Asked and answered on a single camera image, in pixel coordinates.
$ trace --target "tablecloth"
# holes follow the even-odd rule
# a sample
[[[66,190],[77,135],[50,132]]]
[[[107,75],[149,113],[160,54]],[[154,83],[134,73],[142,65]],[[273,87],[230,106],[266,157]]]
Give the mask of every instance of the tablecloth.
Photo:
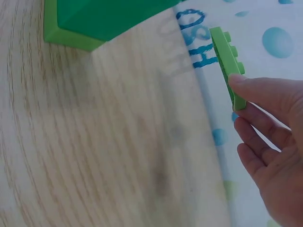
[[[220,26],[230,32],[247,77],[303,79],[303,2],[188,0],[174,10],[208,111],[232,226],[277,227],[236,152],[241,143],[233,127],[237,115],[232,112],[209,29]]]

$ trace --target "green plastic block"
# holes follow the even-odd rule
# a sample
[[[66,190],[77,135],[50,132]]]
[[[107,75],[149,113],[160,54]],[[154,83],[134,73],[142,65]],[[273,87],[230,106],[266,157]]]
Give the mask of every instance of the green plastic block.
[[[58,27],[57,0],[45,0],[44,40],[86,51],[93,51],[104,42]]]
[[[228,84],[228,76],[232,73],[244,74],[245,69],[242,62],[237,61],[238,51],[235,46],[229,43],[232,41],[228,32],[223,32],[220,27],[210,29],[212,35],[214,51],[217,55],[229,95],[232,100],[232,106],[235,111],[246,108],[246,101],[234,93]]]
[[[57,0],[60,28],[109,41],[182,0]]]

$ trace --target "finger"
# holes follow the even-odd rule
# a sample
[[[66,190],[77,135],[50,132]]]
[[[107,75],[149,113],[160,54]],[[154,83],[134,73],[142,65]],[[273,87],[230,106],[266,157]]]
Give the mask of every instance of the finger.
[[[242,143],[238,146],[238,154],[242,164],[244,165],[246,171],[249,173],[251,178],[260,187],[260,182],[262,179],[263,171],[266,166],[262,160],[256,156],[252,149],[246,144]]]
[[[265,165],[269,165],[279,154],[272,149],[243,118],[238,117],[235,121],[235,129],[243,142],[259,157]]]
[[[238,111],[237,114],[259,130],[259,132],[280,150],[295,143],[290,130],[275,122],[270,116],[253,104],[248,103],[247,108]]]
[[[303,81],[289,79],[248,79],[242,75],[230,75],[233,91],[245,100],[269,109],[290,113],[303,103]]]

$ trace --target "hand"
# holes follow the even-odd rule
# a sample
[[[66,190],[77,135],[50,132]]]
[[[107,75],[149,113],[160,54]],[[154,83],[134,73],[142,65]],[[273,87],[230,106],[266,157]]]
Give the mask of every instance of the hand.
[[[231,75],[233,91],[249,101],[235,129],[240,159],[270,215],[283,227],[303,227],[303,81]],[[255,105],[271,113],[283,127]],[[281,152],[272,149],[255,127]]]

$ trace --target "wooden table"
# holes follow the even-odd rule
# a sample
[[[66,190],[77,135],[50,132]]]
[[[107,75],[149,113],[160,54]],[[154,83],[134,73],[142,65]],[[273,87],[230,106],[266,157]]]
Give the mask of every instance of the wooden table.
[[[87,53],[0,0],[0,226],[229,226],[208,118],[167,10]]]

